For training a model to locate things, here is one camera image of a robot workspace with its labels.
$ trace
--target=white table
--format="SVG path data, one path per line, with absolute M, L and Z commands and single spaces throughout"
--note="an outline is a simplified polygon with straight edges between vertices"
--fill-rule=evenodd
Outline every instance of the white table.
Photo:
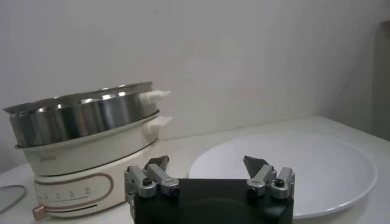
M 370 154 L 378 166 L 379 179 L 369 198 L 356 206 L 319 218 L 295 220 L 294 223 L 389 223 L 390 220 L 390 142 L 352 129 L 323 117 L 309 117 L 256 127 L 222 131 L 202 136 L 163 141 L 152 152 L 153 156 L 169 155 L 167 173 L 177 178 L 188 175 L 191 164 L 208 149 L 231 139 L 275 131 L 301 131 L 333 136 Z M 37 205 L 34 195 L 34 175 L 28 164 L 18 166 L 0 175 L 0 186 L 21 184 L 27 187 L 27 195 L 15 207 L 0 215 L 0 223 L 35 223 L 31 209 Z M 81 218 L 58 219 L 47 217 L 40 223 L 132 223 L 129 205 L 123 203 L 112 209 Z

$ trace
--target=round white plate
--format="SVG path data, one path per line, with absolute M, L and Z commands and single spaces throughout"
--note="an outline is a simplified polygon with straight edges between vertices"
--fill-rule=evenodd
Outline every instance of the round white plate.
M 265 159 L 277 171 L 293 169 L 295 219 L 351 207 L 370 193 L 378 178 L 373 159 L 353 144 L 298 132 L 246 136 L 218 145 L 194 162 L 190 178 L 249 179 L 246 155 Z

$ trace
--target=pot handle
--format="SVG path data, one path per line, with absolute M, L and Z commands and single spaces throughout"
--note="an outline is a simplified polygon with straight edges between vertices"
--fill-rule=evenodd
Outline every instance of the pot handle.
M 145 134 L 152 134 L 159 131 L 160 128 L 167 125 L 172 120 L 172 117 L 158 116 L 155 119 L 145 123 L 142 127 Z
M 161 90 L 141 93 L 140 101 L 142 105 L 146 106 L 161 100 L 162 98 L 170 95 L 170 93 L 171 93 L 170 91 L 161 91 Z

